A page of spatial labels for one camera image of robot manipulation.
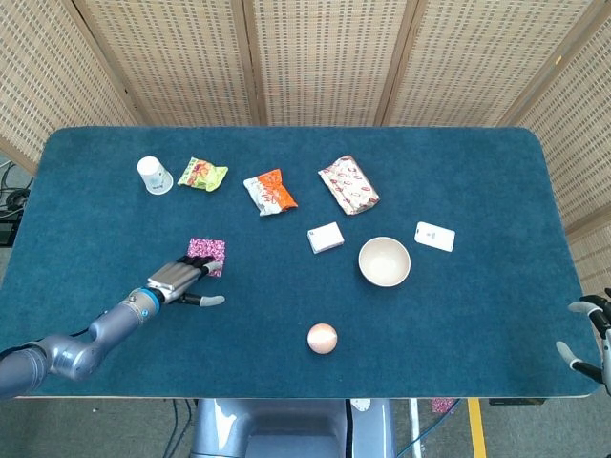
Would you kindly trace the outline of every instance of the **robotic arm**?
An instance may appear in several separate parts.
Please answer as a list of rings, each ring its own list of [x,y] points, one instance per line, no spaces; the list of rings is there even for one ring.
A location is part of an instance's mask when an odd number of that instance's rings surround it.
[[[132,291],[113,309],[70,336],[51,335],[0,352],[0,399],[26,394],[38,388],[48,373],[71,380],[91,375],[106,355],[136,329],[152,319],[162,304],[217,305],[223,296],[200,297],[185,293],[201,277],[221,268],[213,257],[182,257],[151,276],[146,286]],[[84,342],[77,337],[89,333]]]
[[[604,292],[611,297],[610,288],[606,288]],[[571,303],[569,310],[586,314],[599,332],[602,339],[602,368],[578,358],[571,348],[561,341],[556,342],[558,353],[571,369],[603,384],[611,395],[611,302],[601,296],[584,296],[578,302]]]

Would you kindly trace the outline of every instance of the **small white box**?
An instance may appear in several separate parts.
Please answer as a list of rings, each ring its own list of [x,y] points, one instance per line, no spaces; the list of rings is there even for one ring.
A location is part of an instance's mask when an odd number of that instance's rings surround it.
[[[337,222],[332,222],[316,229],[310,229],[307,231],[307,238],[309,239],[309,244],[312,245],[312,251],[315,255],[344,243],[344,238]]]

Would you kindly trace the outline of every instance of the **white paper cup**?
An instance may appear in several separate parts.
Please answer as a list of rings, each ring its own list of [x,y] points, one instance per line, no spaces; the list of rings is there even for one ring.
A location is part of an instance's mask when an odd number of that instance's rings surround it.
[[[146,185],[146,190],[156,196],[167,193],[174,185],[174,179],[154,156],[143,157],[137,162],[137,172]]]

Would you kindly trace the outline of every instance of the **table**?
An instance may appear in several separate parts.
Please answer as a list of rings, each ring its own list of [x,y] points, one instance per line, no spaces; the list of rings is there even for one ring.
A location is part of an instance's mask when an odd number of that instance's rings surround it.
[[[380,195],[348,217],[317,171],[353,155]],[[149,195],[137,161],[178,181],[191,156],[226,165],[207,194]],[[260,218],[242,185],[274,168],[299,208]],[[313,255],[308,229],[337,221],[343,246]],[[456,232],[451,253],[413,241],[418,221]],[[398,287],[366,282],[376,236],[411,253]],[[121,301],[191,237],[224,239],[224,294],[172,304],[87,381],[50,376],[34,395],[162,397],[550,397],[590,393],[563,339],[598,360],[543,154],[519,128],[62,129],[49,139],[0,291],[0,348],[70,333]],[[306,344],[315,323],[339,343]]]

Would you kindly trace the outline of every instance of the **food wrapper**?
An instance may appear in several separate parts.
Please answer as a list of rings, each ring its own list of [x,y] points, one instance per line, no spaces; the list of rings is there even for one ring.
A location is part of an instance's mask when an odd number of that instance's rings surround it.
[[[227,167],[216,167],[206,160],[191,157],[189,165],[179,179],[179,185],[186,184],[192,188],[211,192],[221,186],[227,170],[229,170]]]
[[[318,175],[347,215],[364,212],[380,200],[352,156],[340,157]]]
[[[297,202],[283,186],[283,176],[280,169],[272,170],[258,177],[244,180],[253,202],[259,208],[260,217],[285,212],[297,206]]]
[[[224,240],[210,240],[210,239],[198,239],[193,237],[189,241],[189,249],[187,250],[187,256],[195,257],[201,256],[214,256],[216,262],[225,264],[225,241]],[[220,277],[222,273],[222,267],[219,270],[210,272],[210,277]]]

